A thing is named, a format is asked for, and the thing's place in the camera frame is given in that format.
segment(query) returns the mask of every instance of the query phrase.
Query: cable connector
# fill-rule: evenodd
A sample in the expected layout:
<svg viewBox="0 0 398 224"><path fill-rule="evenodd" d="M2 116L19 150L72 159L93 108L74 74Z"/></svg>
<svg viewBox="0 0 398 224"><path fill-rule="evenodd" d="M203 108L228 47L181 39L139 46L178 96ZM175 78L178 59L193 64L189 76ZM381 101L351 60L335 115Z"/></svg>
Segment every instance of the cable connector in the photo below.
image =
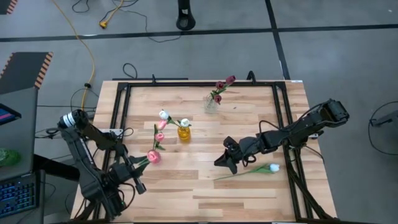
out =
<svg viewBox="0 0 398 224"><path fill-rule="evenodd" d="M107 25L108 25L108 23L107 23L106 21L100 22L100 23L99 23L99 26L100 26L102 29L105 29Z"/></svg>

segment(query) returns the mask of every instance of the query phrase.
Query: gray floor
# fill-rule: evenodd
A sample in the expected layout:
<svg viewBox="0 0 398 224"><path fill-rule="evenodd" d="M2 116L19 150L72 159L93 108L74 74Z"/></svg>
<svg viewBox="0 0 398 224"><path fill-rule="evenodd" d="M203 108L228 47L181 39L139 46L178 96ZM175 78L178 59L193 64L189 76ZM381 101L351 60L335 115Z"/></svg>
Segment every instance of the gray floor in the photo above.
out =
<svg viewBox="0 0 398 224"><path fill-rule="evenodd" d="M143 18L126 12L116 13L109 27L102 30L98 21L113 6L108 0L89 1L91 10L85 14L72 12L70 7L75 1L57 2L79 34L144 32ZM141 0L131 10L149 16L150 31L171 31L176 30L176 2ZM279 27L398 23L395 0L272 0L272 6ZM264 1L192 0L192 7L196 30L270 27ZM47 0L19 1L11 16L0 16L0 30L0 38L72 35L64 18ZM378 106L397 99L398 30L291 32L281 33L280 38L290 76L304 81L310 104L334 98L341 100L351 115L346 125L327 129L320 138L338 216L349 221L396 223L398 157L371 148L367 125ZM97 93L103 80L124 76L121 68L126 62L137 67L139 77L155 74L189 79L228 75L245 78L253 70L258 79L283 79L271 33L192 35L162 44L147 38L86 42L96 60L93 90ZM4 42L0 49L0 62L5 62L11 52L54 52L39 91L41 105L69 105L72 93L83 87L90 76L90 58L76 40ZM80 99L77 94L73 104L79 105ZM96 97L90 94L87 105L95 104ZM393 105L380 114L397 108ZM38 108L37 129L55 126L67 111L68 108ZM372 135L377 146L398 153L392 131L387 125L373 129ZM46 157L69 154L65 143L59 140L37 141L35 152ZM58 190L46 205L46 222L66 220L63 203L72 192L68 206L72 204L76 184L55 177L47 180Z"/></svg>

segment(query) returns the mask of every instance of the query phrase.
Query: yellow vase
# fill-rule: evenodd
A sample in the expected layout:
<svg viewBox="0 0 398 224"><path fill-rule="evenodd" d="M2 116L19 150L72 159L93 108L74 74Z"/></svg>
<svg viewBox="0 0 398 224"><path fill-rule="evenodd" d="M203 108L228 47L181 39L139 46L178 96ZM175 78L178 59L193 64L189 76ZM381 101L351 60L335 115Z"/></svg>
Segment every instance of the yellow vase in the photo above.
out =
<svg viewBox="0 0 398 224"><path fill-rule="evenodd" d="M178 127L177 132L181 140L188 141L189 139L191 139L191 130L189 129L189 127Z"/></svg>

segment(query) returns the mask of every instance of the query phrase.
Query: black floor mat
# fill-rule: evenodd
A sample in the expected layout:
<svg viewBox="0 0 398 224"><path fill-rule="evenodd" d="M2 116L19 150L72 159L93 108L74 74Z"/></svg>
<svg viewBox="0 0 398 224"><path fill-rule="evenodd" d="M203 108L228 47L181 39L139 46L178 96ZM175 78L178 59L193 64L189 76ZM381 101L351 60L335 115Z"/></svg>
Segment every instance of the black floor mat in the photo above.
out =
<svg viewBox="0 0 398 224"><path fill-rule="evenodd" d="M0 94L42 86L52 52L13 53L0 73Z"/></svg>
<svg viewBox="0 0 398 224"><path fill-rule="evenodd" d="M14 11L17 0L0 0L0 15L8 15Z"/></svg>

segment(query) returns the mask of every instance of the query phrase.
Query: yellow cable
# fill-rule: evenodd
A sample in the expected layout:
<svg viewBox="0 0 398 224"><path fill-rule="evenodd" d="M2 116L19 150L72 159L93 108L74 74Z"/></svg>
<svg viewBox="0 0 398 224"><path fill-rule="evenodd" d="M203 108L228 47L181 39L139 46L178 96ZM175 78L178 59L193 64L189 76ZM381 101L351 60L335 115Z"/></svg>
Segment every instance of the yellow cable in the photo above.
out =
<svg viewBox="0 0 398 224"><path fill-rule="evenodd" d="M123 2L124 2L124 0L121 0L121 1L120 1L120 4L116 7L116 9L114 9L114 10L112 11L111 15L109 16L109 18L108 18L107 20L105 20L105 21L99 23L99 26L101 26L102 29L105 29L105 28L106 28L106 26L108 25L108 22L112 19L113 14L114 14L117 10L119 10L119 8L123 5Z"/></svg>
<svg viewBox="0 0 398 224"><path fill-rule="evenodd" d="M82 41L82 40L79 38L79 35L77 34L77 32L76 32L74 26L72 25L72 23L70 22L70 20L68 19L68 17L65 15L65 13L63 13L63 11L62 11L62 9L60 8L60 6L59 6L54 0L51 0L51 1L55 4L55 6L58 8L58 10L62 13L62 15L64 16L64 18L68 21L70 27L72 28L73 32L75 33L76 39L78 39L78 40L86 47L88 53L90 53L91 63L93 64L93 69L92 69L92 71L91 71L91 77L90 77L90 79L88 80L88 84L91 84L91 81L92 81L92 79L93 79L94 76L95 76L95 62L94 62L93 53L91 52L90 48L88 48L88 46L86 45L86 43L84 43L84 41ZM85 107L87 89L88 89L88 88L86 87L86 88L85 88L85 92L83 93L83 98L81 99L81 109L82 109L82 110L84 110L84 107Z"/></svg>

